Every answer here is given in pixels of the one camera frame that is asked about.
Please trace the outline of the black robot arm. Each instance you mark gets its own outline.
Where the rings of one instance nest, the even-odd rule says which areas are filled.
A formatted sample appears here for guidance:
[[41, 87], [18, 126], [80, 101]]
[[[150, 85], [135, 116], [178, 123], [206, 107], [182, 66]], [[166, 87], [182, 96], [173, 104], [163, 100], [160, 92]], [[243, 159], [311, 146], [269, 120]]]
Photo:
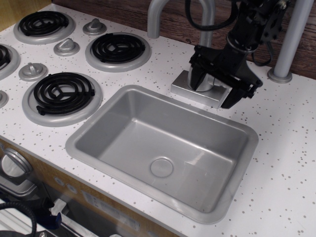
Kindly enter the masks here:
[[197, 45], [190, 59], [191, 71], [188, 86], [196, 91], [207, 76], [231, 87], [221, 107], [229, 109], [241, 98], [252, 98], [262, 81], [249, 69], [246, 58], [253, 56], [258, 46], [265, 44], [269, 56], [273, 56], [271, 40], [282, 30], [282, 19], [290, 5], [288, 0], [233, 0], [229, 18], [217, 25], [203, 26], [191, 17], [191, 2], [185, 2], [186, 17], [200, 31], [214, 31], [231, 23], [234, 27], [226, 36], [223, 49]]

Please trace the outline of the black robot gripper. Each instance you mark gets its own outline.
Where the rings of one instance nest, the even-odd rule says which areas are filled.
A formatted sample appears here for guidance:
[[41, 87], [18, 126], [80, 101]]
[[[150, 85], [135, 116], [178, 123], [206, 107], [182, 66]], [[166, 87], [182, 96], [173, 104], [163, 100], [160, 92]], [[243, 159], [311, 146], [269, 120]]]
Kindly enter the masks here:
[[232, 88], [221, 105], [223, 109], [231, 108], [241, 98], [252, 98], [256, 89], [262, 86], [262, 81], [246, 63], [247, 56], [255, 52], [259, 42], [237, 40], [235, 37], [226, 37], [226, 40], [223, 49], [196, 45], [190, 59], [193, 90], [202, 84], [206, 72]]

